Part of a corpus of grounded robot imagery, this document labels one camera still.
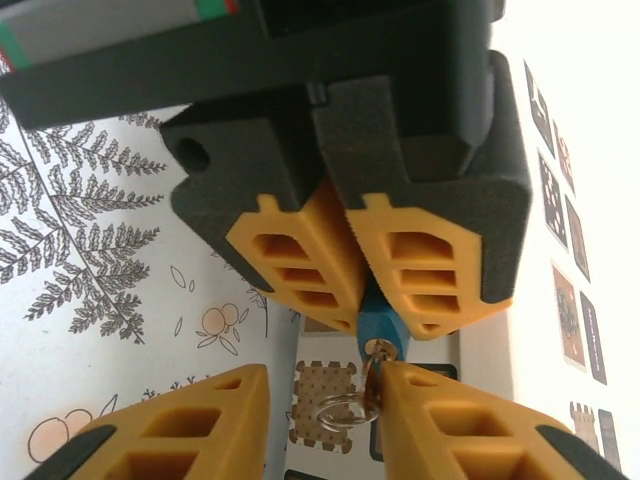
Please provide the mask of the floral patterned table mat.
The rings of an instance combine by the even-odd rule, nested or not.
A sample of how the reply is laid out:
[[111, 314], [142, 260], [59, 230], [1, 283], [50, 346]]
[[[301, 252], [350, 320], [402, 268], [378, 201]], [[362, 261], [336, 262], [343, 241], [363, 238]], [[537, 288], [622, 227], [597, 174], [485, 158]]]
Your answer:
[[264, 479], [282, 477], [295, 324], [172, 212], [167, 118], [28, 131], [0, 102], [0, 480], [93, 420], [249, 363], [270, 373]]

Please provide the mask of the blue padlock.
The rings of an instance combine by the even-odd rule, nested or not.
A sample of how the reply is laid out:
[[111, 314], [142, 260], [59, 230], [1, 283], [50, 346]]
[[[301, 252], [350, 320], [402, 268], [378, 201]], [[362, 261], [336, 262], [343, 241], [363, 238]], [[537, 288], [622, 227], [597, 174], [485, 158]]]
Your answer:
[[396, 354], [391, 356], [391, 360], [406, 360], [410, 332], [376, 285], [368, 288], [363, 297], [357, 318], [356, 338], [363, 361], [371, 356], [366, 345], [375, 340], [385, 340], [394, 347]]

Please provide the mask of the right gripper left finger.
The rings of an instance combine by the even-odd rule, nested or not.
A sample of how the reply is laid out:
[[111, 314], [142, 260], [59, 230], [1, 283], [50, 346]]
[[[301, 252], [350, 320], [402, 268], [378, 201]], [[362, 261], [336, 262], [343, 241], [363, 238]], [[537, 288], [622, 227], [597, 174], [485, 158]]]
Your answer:
[[263, 480], [270, 391], [248, 364], [105, 415], [29, 480]]

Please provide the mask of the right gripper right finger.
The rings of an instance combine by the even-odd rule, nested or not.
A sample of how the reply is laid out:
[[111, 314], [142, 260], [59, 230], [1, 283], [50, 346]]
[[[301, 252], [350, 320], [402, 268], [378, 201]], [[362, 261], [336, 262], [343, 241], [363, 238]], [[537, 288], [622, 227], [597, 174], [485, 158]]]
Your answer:
[[386, 480], [625, 480], [554, 418], [403, 362], [379, 421]]

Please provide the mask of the beige box with picture cards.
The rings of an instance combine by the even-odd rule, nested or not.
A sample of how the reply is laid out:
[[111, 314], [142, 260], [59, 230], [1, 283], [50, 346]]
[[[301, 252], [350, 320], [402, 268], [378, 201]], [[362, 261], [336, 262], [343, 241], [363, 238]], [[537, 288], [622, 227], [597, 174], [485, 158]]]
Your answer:
[[[553, 135], [548, 127], [534, 134], [515, 100], [531, 206], [511, 305], [432, 340], [410, 333], [406, 360], [396, 361], [546, 414], [608, 462], [595, 437], [582, 439], [569, 426], [577, 419], [595, 424], [592, 411], [566, 398], [569, 388], [601, 369], [581, 329], [589, 309], [587, 269], [576, 231], [565, 223], [564, 195], [551, 164]], [[374, 285], [383, 294], [356, 243], [368, 268], [364, 295]], [[301, 316], [282, 480], [386, 480], [381, 411], [367, 422], [359, 402], [364, 361], [357, 328], [347, 334]]]

